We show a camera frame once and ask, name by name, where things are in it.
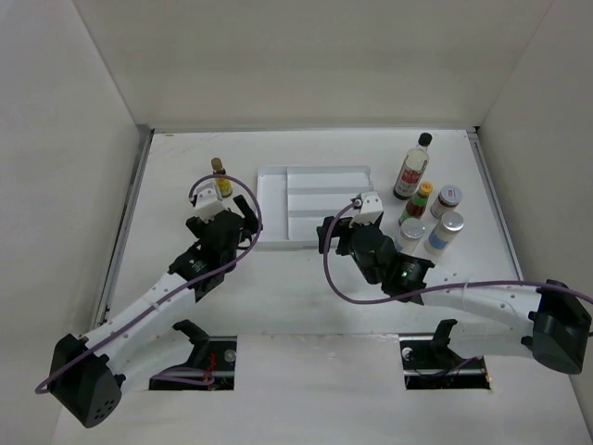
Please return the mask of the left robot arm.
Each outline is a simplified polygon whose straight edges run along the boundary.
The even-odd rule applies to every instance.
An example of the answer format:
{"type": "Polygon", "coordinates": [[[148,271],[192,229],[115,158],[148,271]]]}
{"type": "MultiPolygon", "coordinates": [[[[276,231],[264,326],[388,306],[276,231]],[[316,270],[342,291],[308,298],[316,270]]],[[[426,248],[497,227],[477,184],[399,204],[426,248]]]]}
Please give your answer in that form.
{"type": "Polygon", "coordinates": [[[142,347],[155,345],[173,329],[185,333],[176,358],[187,369],[205,364],[208,346],[199,329],[183,318],[244,258],[239,246],[257,242],[263,228],[258,202],[233,200],[234,213],[222,204],[201,207],[186,225],[196,242],[180,255],[149,291],[109,322],[82,337],[68,334],[54,348],[50,375],[36,391],[48,391],[83,426],[92,428],[115,409],[132,380],[127,361],[142,347]]]}

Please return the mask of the blue-label shaker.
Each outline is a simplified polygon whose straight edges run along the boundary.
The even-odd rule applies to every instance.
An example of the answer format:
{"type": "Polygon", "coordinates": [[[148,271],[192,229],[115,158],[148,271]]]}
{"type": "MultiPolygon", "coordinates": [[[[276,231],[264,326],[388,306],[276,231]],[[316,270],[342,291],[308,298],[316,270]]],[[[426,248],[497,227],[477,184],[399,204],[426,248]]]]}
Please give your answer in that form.
{"type": "Polygon", "coordinates": [[[396,237],[396,249],[400,253],[411,255],[423,239],[425,227],[417,218],[408,218],[399,226],[396,237]]]}
{"type": "Polygon", "coordinates": [[[456,211],[446,211],[427,237],[424,245],[426,251],[441,256],[463,228],[463,217],[456,211]]]}

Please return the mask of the tall soy sauce bottle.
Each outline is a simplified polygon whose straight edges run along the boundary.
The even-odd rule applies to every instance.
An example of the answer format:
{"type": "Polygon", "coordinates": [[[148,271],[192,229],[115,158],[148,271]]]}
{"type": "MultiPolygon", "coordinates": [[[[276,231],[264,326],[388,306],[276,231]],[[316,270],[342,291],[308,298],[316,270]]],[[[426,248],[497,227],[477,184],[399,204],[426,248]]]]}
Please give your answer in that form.
{"type": "Polygon", "coordinates": [[[415,193],[430,160],[428,147],[432,141],[430,133],[422,133],[416,146],[407,152],[393,186],[397,199],[407,200],[415,193]]]}

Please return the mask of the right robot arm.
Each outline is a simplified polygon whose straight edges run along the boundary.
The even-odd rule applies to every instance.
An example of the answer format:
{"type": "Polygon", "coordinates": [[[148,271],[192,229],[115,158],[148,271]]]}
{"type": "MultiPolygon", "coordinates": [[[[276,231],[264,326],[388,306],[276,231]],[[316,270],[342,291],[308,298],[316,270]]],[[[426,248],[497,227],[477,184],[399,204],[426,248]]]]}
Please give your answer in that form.
{"type": "Polygon", "coordinates": [[[429,346],[432,360],[444,367],[460,358],[531,358],[565,375],[582,372],[591,337],[588,297],[554,280],[457,281],[432,261],[400,253],[378,223],[362,225],[329,216],[316,229],[323,256],[333,238],[336,253],[349,256],[365,281],[383,296],[373,304],[410,303],[441,307],[480,318],[472,324],[449,318],[438,323],[429,346]]]}

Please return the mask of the small yellow-label bottle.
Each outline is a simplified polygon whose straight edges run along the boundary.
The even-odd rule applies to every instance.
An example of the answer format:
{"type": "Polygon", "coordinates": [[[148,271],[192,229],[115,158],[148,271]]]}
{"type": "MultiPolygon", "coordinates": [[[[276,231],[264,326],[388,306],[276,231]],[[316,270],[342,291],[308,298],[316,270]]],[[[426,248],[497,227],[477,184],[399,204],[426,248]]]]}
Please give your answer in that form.
{"type": "Polygon", "coordinates": [[[220,158],[213,158],[210,162],[213,173],[216,175],[215,183],[221,192],[222,198],[228,198],[233,194],[232,183],[225,179],[226,170],[220,158]]]}

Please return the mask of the green-label chili sauce bottle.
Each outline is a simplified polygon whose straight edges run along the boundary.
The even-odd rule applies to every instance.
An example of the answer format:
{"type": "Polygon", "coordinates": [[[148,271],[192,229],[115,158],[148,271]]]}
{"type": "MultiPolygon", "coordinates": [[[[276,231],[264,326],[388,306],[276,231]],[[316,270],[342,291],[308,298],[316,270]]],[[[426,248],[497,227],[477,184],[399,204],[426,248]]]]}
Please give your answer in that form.
{"type": "Polygon", "coordinates": [[[433,185],[430,182],[421,182],[416,192],[408,200],[406,207],[402,211],[398,224],[402,225],[406,220],[410,218],[421,219],[429,200],[430,195],[433,192],[433,185]]]}

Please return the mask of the red-label sauce jar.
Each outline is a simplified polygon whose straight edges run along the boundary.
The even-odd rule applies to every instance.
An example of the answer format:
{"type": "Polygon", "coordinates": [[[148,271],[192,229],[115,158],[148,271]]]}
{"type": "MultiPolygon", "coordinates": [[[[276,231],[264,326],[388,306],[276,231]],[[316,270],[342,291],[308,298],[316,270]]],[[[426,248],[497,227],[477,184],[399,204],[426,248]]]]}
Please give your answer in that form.
{"type": "Polygon", "coordinates": [[[452,184],[444,185],[431,205],[430,213],[434,218],[439,219],[445,212],[456,209],[461,201],[462,192],[459,187],[452,184]]]}

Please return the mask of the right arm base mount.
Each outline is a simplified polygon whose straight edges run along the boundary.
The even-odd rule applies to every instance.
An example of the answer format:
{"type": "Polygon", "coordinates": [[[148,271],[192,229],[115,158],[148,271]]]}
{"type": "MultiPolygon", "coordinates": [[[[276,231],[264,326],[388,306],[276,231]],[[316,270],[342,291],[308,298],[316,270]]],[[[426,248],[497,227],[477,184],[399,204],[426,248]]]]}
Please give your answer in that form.
{"type": "Polygon", "coordinates": [[[410,334],[398,338],[407,390],[490,390],[483,357],[464,359],[448,346],[456,320],[441,321],[432,334],[410,334]]]}

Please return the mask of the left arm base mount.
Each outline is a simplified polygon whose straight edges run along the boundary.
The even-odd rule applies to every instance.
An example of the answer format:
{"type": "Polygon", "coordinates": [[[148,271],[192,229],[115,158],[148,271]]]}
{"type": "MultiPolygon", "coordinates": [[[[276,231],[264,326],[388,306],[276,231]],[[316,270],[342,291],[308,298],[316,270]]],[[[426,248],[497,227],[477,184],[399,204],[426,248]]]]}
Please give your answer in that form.
{"type": "Polygon", "coordinates": [[[172,328],[182,334],[191,349],[182,362],[167,366],[149,380],[152,391],[230,391],[234,390],[237,337],[213,337],[189,320],[172,328]]]}

